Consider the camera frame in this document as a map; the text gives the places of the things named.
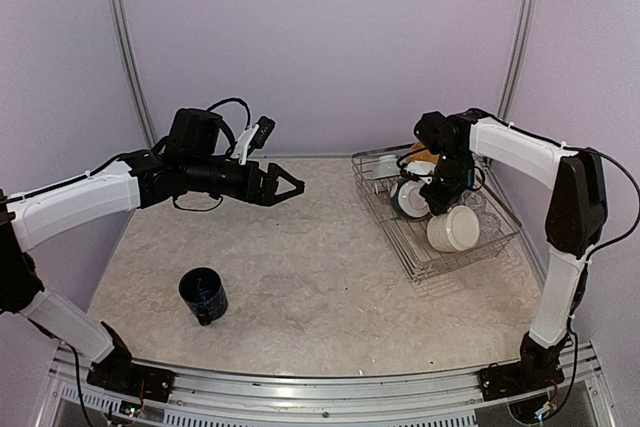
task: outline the white cup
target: white cup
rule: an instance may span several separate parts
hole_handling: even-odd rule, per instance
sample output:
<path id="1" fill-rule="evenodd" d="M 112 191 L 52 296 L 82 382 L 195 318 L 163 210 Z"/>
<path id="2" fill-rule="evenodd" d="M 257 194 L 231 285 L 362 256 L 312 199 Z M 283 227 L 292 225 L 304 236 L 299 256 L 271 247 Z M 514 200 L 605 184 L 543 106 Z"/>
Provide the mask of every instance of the white cup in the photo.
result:
<path id="1" fill-rule="evenodd" d="M 470 249 L 480 238 L 478 216 L 466 205 L 458 205 L 449 213 L 429 221 L 427 238 L 431 246 L 440 252 L 461 252 Z"/>

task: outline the yellow object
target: yellow object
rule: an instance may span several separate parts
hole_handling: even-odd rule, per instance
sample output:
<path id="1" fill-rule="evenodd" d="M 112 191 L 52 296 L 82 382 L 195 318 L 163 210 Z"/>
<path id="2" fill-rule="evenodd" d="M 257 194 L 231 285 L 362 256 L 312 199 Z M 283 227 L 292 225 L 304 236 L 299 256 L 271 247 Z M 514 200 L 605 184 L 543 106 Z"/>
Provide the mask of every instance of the yellow object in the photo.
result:
<path id="1" fill-rule="evenodd" d="M 416 150 L 419 150 L 419 149 L 424 149 L 424 145 L 422 144 L 422 142 L 418 142 L 417 144 L 414 144 L 413 147 L 409 149 L 409 152 L 415 152 Z M 406 162 L 407 164 L 409 164 L 416 160 L 421 160 L 423 162 L 431 162 L 434 165 L 438 165 L 439 158 L 440 158 L 439 155 L 433 155 L 428 150 L 423 150 L 422 152 L 418 152 L 417 154 L 413 154 L 407 157 Z"/>

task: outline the white bowl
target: white bowl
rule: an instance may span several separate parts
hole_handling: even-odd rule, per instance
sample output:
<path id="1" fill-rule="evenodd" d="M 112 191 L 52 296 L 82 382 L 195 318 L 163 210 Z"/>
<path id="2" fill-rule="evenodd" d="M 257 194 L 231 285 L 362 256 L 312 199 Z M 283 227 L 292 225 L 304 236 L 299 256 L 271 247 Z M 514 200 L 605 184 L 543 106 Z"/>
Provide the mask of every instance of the white bowl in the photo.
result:
<path id="1" fill-rule="evenodd" d="M 432 162 L 425 162 L 423 160 L 415 160 L 408 164 L 405 169 L 407 172 L 411 172 L 412 174 L 422 177 L 421 180 L 430 184 L 432 180 L 430 175 L 433 174 L 433 171 L 436 169 L 436 164 Z"/>
<path id="2" fill-rule="evenodd" d="M 394 186 L 391 192 L 392 205 L 401 217 L 421 219 L 429 215 L 429 204 L 420 195 L 423 185 L 423 181 L 401 180 Z"/>

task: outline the wire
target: wire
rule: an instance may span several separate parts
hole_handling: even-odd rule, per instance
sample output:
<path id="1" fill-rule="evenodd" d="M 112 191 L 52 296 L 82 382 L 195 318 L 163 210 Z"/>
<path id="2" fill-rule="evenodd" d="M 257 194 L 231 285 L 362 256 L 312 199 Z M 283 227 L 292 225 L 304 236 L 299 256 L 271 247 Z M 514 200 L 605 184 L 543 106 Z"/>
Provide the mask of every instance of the wire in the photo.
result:
<path id="1" fill-rule="evenodd" d="M 80 359 L 78 358 L 78 351 L 73 346 L 69 346 L 71 352 L 73 352 L 73 358 L 76 361 L 76 386 L 78 387 L 78 398 L 80 399 L 80 408 L 82 409 L 82 415 L 84 416 L 84 420 L 87 422 L 89 427 L 94 427 L 91 419 L 89 418 L 89 413 L 87 412 L 87 408 L 84 405 L 84 397 L 82 395 L 82 384 L 80 382 Z"/>
<path id="2" fill-rule="evenodd" d="M 113 407 L 111 406 L 111 404 L 109 404 L 109 412 L 107 413 L 107 415 L 104 415 L 104 412 L 102 412 L 102 417 L 104 418 L 104 420 L 107 421 L 107 425 L 116 425 L 118 427 L 131 427 L 132 425 L 136 424 L 138 422 L 138 420 L 140 419 L 140 416 L 142 415 L 142 411 L 143 411 L 143 407 L 144 404 L 140 407 L 140 413 L 138 414 L 138 417 L 136 417 L 136 420 L 134 420 L 133 422 L 129 422 L 129 423 L 122 423 L 120 420 L 116 420 L 114 422 L 113 420 Z"/>
<path id="3" fill-rule="evenodd" d="M 471 192 L 478 192 L 479 190 L 482 190 L 482 188 L 484 187 L 484 184 L 487 182 L 487 174 L 485 174 L 484 170 L 482 170 L 482 168 L 477 165 L 473 166 L 473 170 L 477 170 L 480 173 L 480 185 L 478 187 L 471 186 L 467 188 L 467 190 Z"/>
<path id="4" fill-rule="evenodd" d="M 142 409 L 144 409 L 144 379 L 142 379 L 142 384 L 140 385 L 140 413 L 142 413 Z"/>
<path id="5" fill-rule="evenodd" d="M 224 200 L 224 197 L 220 197 L 220 200 L 218 201 L 218 203 L 216 205 L 214 205 L 213 207 L 209 207 L 208 209 L 189 209 L 187 207 L 181 207 L 178 205 L 177 202 L 177 197 L 174 197 L 172 199 L 173 201 L 173 206 L 178 209 L 178 210 L 182 210 L 184 212 L 211 212 L 212 210 L 217 209 L 218 207 L 220 207 L 220 205 L 222 204 L 222 201 Z"/>
<path id="6" fill-rule="evenodd" d="M 575 347 L 573 349 L 573 373 L 571 374 L 571 382 L 569 382 L 569 388 L 567 389 L 567 393 L 562 399 L 562 403 L 558 406 L 556 410 L 551 412 L 549 415 L 544 417 L 542 420 L 547 421 L 560 413 L 565 405 L 567 405 L 567 401 L 571 396 L 571 391 L 573 390 L 573 384 L 576 382 L 576 373 L 578 372 L 578 334 L 571 328 L 571 321 L 567 324 L 567 330 L 573 336 L 573 341 L 575 342 Z"/>
<path id="7" fill-rule="evenodd" d="M 47 187 L 43 187 L 42 189 L 33 190 L 33 191 L 28 192 L 28 193 L 26 193 L 24 195 L 21 195 L 19 197 L 10 197 L 8 199 L 1 200 L 0 204 L 11 204 L 13 202 L 19 202 L 21 200 L 30 199 L 30 198 L 35 197 L 37 195 L 46 194 L 47 192 L 51 192 L 52 190 L 61 189 L 62 187 L 67 187 L 68 185 L 72 185 L 72 184 L 75 184 L 77 182 L 80 182 L 81 180 L 85 180 L 85 179 L 88 179 L 89 177 L 93 177 L 94 175 L 102 172 L 104 169 L 109 167 L 109 165 L 111 165 L 116 160 L 119 160 L 120 159 L 120 155 L 121 154 L 114 155 L 109 160 L 107 160 L 104 164 L 100 165 L 98 168 L 93 169 L 91 172 L 89 172 L 89 175 L 87 175 L 87 174 L 79 175 L 77 177 L 73 177 L 72 179 L 67 179 L 67 180 L 64 180 L 62 182 L 58 182 L 57 184 L 53 184 L 53 185 L 49 185 Z"/>
<path id="8" fill-rule="evenodd" d="M 631 225 L 631 227 L 629 227 L 629 229 L 625 233 L 623 233 L 622 235 L 619 235 L 618 237 L 614 237 L 613 239 L 608 240 L 608 241 L 598 245 L 596 248 L 594 248 L 587 255 L 586 260 L 588 261 L 589 259 L 591 259 L 593 254 L 595 254 L 597 251 L 599 251 L 601 249 L 604 249 L 605 247 L 609 247 L 610 245 L 616 244 L 616 243 L 620 242 L 621 240 L 626 239 L 627 237 L 629 237 L 638 228 L 638 224 L 640 224 L 640 186 L 638 185 L 638 182 L 633 177 L 633 175 L 631 175 L 631 173 L 620 162 L 618 162 L 616 159 L 614 159 L 613 157 L 610 157 L 607 154 L 603 154 L 602 152 L 598 152 L 597 150 L 585 149 L 585 148 L 581 148 L 581 147 L 565 147 L 565 150 L 572 150 L 572 151 L 575 151 L 575 152 L 587 152 L 589 154 L 597 155 L 598 157 L 602 157 L 603 159 L 608 160 L 613 165 L 615 165 L 618 169 L 620 169 L 620 171 L 627 177 L 627 179 L 629 179 L 629 181 L 633 184 L 633 187 L 636 190 L 636 194 L 638 196 L 638 213 L 636 214 L 636 219 L 634 220 L 634 222 Z"/>
<path id="9" fill-rule="evenodd" d="M 235 102 L 244 107 L 244 110 L 247 113 L 247 125 L 245 126 L 245 129 L 249 128 L 249 126 L 251 125 L 251 109 L 249 109 L 249 104 L 247 104 L 244 100 L 240 99 L 239 97 L 229 97 L 228 99 L 219 100 L 218 102 L 213 104 L 211 107 L 209 107 L 207 109 L 207 112 L 211 112 L 212 110 L 217 109 L 221 105 L 228 104 L 231 102 Z"/>
<path id="10" fill-rule="evenodd" d="M 565 405 L 567 405 L 567 402 L 569 401 L 569 397 L 571 396 L 571 391 L 573 390 L 573 385 L 576 382 L 576 374 L 578 372 L 578 334 L 576 334 L 574 332 L 574 330 L 571 328 L 571 321 L 569 320 L 569 322 L 567 322 L 567 330 L 569 331 L 569 333 L 573 336 L 573 341 L 574 341 L 574 350 L 573 350 L 573 373 L 571 374 L 571 381 L 569 382 L 569 388 L 567 389 L 567 393 L 565 394 L 564 398 L 562 399 L 562 402 L 560 403 L 560 405 L 558 406 L 557 409 L 555 409 L 553 412 L 551 412 L 549 415 L 542 417 L 541 419 L 536 419 L 534 422 L 527 422 L 527 421 L 522 421 L 519 419 L 516 419 L 515 417 L 513 417 L 513 413 L 511 414 L 512 418 L 518 422 L 519 424 L 522 425 L 540 425 L 543 422 L 546 422 L 549 419 L 552 419 L 553 417 L 555 417 L 556 415 L 558 415 L 560 413 L 560 411 L 564 408 Z M 551 399 L 549 399 L 549 402 L 551 402 L 552 400 L 554 400 L 556 398 L 556 395 L 558 393 L 558 385 L 553 382 L 554 385 L 554 394 L 553 397 L 551 397 Z"/>
<path id="11" fill-rule="evenodd" d="M 593 254 L 595 254 L 597 251 L 602 250 L 605 247 L 609 247 L 609 246 L 611 246 L 613 244 L 616 244 L 616 243 L 620 242 L 621 240 L 626 239 L 627 237 L 629 237 L 638 228 L 638 225 L 640 225 L 640 186 L 638 185 L 638 182 L 633 177 L 633 175 L 631 175 L 631 173 L 620 162 L 618 162 L 616 159 L 614 159 L 613 157 L 611 157 L 611 156 L 609 156 L 607 154 L 603 154 L 602 152 L 598 152 L 597 150 L 594 150 L 594 149 L 591 149 L 591 148 L 564 147 L 564 146 L 562 146 L 562 144 L 560 144 L 559 142 L 556 142 L 555 140 L 549 139 L 547 137 L 543 137 L 541 135 L 533 134 L 533 133 L 528 132 L 528 131 L 523 130 L 523 129 L 519 129 L 518 127 L 515 127 L 514 125 L 510 125 L 507 122 L 505 122 L 504 120 L 499 119 L 495 115 L 490 114 L 489 112 L 485 112 L 485 113 L 489 117 L 494 119 L 495 121 L 499 122 L 500 124 L 502 124 L 502 125 L 504 125 L 506 127 L 509 127 L 510 129 L 512 129 L 512 130 L 514 130 L 516 132 L 519 132 L 521 134 L 524 134 L 524 135 L 527 135 L 529 137 L 532 137 L 534 139 L 542 140 L 543 142 L 549 142 L 550 144 L 553 144 L 556 147 L 560 147 L 563 150 L 569 150 L 569 151 L 573 151 L 573 152 L 586 152 L 586 153 L 589 153 L 589 154 L 592 154 L 592 155 L 597 155 L 598 157 L 601 157 L 601 158 L 603 158 L 605 160 L 608 160 L 613 165 L 615 165 L 618 169 L 620 169 L 620 171 L 627 177 L 627 179 L 629 179 L 631 184 L 633 184 L 633 188 L 635 189 L 636 195 L 638 196 L 638 213 L 636 214 L 636 219 L 634 220 L 633 224 L 622 235 L 619 235 L 618 237 L 614 237 L 613 239 L 608 240 L 608 241 L 598 245 L 597 247 L 595 247 L 591 252 L 589 252 L 589 254 L 587 254 L 587 257 L 585 259 L 586 261 L 589 261 L 591 259 L 591 257 L 593 257 Z"/>
<path id="12" fill-rule="evenodd" d="M 553 379 L 551 380 L 551 383 L 553 384 L 553 395 L 549 399 L 549 402 L 553 402 L 553 400 L 558 396 L 558 384 Z"/>
<path id="13" fill-rule="evenodd" d="M 407 152 L 406 154 L 402 154 L 400 157 L 398 157 L 398 159 L 396 160 L 396 165 L 398 166 L 398 168 L 400 170 L 406 169 L 407 168 L 407 164 L 403 164 L 402 161 L 404 159 L 406 159 L 407 157 L 411 157 L 414 154 L 419 154 L 420 152 L 425 152 L 429 150 L 427 147 L 420 147 L 419 149 L 416 150 L 411 150 L 409 152 Z"/>

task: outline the cup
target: cup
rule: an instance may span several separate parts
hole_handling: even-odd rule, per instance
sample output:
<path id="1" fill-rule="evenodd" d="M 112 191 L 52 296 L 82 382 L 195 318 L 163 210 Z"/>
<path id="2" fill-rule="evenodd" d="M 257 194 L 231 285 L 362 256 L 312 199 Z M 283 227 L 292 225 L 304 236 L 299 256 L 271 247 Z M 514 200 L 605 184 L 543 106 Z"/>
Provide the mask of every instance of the cup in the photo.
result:
<path id="1" fill-rule="evenodd" d="M 482 213 L 485 211 L 487 206 L 487 200 L 480 192 L 469 192 L 464 199 L 464 204 L 482 217 Z"/>
<path id="2" fill-rule="evenodd" d="M 383 155 L 379 157 L 373 167 L 371 169 L 371 179 L 386 179 L 387 177 L 395 177 L 396 175 L 400 175 L 400 169 L 396 164 L 398 158 L 393 155 Z"/>
<path id="3" fill-rule="evenodd" d="M 491 212 L 483 212 L 480 217 L 480 240 L 478 244 L 486 244 L 500 236 L 500 218 Z"/>
<path id="4" fill-rule="evenodd" d="M 229 307 L 220 276 L 207 267 L 198 267 L 184 274 L 178 291 L 203 326 L 222 317 Z"/>
<path id="5" fill-rule="evenodd" d="M 471 208 L 458 205 L 449 213 L 429 221 L 427 238 L 431 246 L 440 252 L 461 252 L 478 243 L 480 221 Z"/>

